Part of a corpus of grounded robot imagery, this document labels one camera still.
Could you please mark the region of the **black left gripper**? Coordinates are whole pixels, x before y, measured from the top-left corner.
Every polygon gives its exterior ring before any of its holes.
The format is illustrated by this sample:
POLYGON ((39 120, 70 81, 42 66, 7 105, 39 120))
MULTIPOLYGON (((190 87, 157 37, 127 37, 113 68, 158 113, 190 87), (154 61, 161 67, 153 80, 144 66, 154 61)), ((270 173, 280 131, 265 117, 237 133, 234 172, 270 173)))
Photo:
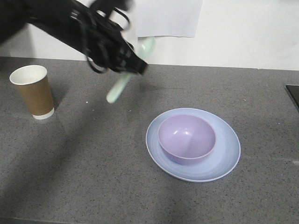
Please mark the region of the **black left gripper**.
POLYGON ((72 9, 70 18, 78 23, 81 50, 93 71, 145 73, 148 64, 121 35, 130 20, 119 7, 78 7, 72 9))

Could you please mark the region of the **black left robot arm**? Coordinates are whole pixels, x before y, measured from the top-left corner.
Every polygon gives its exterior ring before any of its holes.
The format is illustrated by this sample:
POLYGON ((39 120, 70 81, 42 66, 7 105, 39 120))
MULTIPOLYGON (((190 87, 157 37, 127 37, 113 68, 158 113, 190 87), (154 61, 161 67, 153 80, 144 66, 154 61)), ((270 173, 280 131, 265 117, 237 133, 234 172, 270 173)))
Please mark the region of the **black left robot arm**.
POLYGON ((95 0, 85 6, 77 0, 2 0, 0 42, 4 43, 25 24, 32 24, 85 55, 92 70, 143 74, 147 63, 121 35, 124 30, 110 19, 131 7, 130 0, 95 0))

